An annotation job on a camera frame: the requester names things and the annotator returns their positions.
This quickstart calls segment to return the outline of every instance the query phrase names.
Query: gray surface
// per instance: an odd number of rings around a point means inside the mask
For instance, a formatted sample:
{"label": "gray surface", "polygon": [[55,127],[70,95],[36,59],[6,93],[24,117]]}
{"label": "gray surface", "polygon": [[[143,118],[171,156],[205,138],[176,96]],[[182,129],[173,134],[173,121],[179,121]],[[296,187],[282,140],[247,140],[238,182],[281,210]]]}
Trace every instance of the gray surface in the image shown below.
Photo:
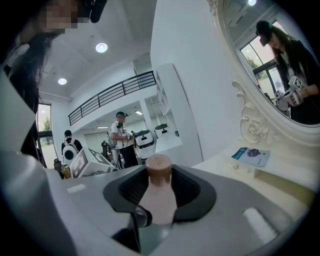
{"label": "gray surface", "polygon": [[152,256],[175,255],[247,255],[262,246],[242,212],[257,208],[265,218],[283,232],[292,220],[288,214],[237,180],[206,171],[183,167],[214,186],[216,202],[211,211],[195,222],[174,224],[166,239],[152,252]]}
{"label": "gray surface", "polygon": [[[1,176],[1,187],[6,189],[7,198],[11,202],[9,205],[28,231],[32,230],[36,234],[40,243],[51,248],[57,247],[54,240],[48,244],[48,234],[56,237],[58,233],[69,233],[78,255],[137,255],[110,238],[115,231],[127,225],[129,214],[115,213],[104,200],[102,190],[110,181],[139,166],[91,177],[61,180],[58,172],[48,169],[44,171],[30,156],[17,155],[15,152],[3,153],[1,161],[6,169],[15,174],[7,175],[8,172],[5,172],[6,175]],[[244,183],[189,167],[184,169],[214,186],[216,203],[200,220],[174,224],[168,236],[150,255],[270,255],[293,231],[288,229],[262,247],[242,212],[250,207],[257,208],[279,232],[292,223],[290,217]],[[8,180],[8,177],[13,178],[5,183],[3,179]],[[66,188],[78,184],[84,184],[86,188],[71,194],[67,192]],[[42,188],[49,188],[50,193],[43,193]],[[48,212],[48,203],[54,203],[52,205],[56,211]],[[36,207],[36,211],[28,211],[31,206]],[[58,214],[59,218],[52,218],[53,214]],[[58,227],[59,232],[53,233],[56,228],[49,228],[50,225]]]}
{"label": "gray surface", "polygon": [[127,227],[131,216],[128,213],[115,212],[105,200],[103,190],[109,182],[136,168],[131,167],[105,174],[67,179],[63,180],[62,183],[66,188],[79,184],[85,185],[85,189],[70,194],[73,202],[81,213],[101,232],[107,236],[113,236],[120,229]]}

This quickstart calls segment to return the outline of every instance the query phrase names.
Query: woman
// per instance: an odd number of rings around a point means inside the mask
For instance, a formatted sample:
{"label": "woman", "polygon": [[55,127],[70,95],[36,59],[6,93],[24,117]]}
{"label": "woman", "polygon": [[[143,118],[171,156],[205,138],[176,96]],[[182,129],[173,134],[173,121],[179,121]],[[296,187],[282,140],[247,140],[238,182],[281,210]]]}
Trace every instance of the woman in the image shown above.
{"label": "woman", "polygon": [[[78,0],[50,0],[24,25],[2,62],[5,73],[25,103],[36,114],[39,85],[53,39],[77,23],[82,4]],[[21,152],[38,159],[36,123],[29,130]]]}
{"label": "woman", "polygon": [[311,53],[300,41],[267,21],[257,23],[256,34],[260,36],[262,46],[271,47],[285,90],[290,89],[291,77],[302,81],[300,96],[303,102],[291,106],[291,119],[305,125],[320,124],[320,68]]}

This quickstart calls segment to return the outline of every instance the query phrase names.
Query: black railing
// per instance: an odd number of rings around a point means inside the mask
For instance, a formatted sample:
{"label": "black railing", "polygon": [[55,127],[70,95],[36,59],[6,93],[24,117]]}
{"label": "black railing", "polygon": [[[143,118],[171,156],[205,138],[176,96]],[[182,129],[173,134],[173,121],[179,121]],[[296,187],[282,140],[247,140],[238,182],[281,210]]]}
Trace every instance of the black railing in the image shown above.
{"label": "black railing", "polygon": [[142,73],[118,82],[115,85],[99,92],[75,109],[68,116],[70,126],[105,104],[119,99],[124,95],[154,85],[156,85],[156,79],[153,71]]}

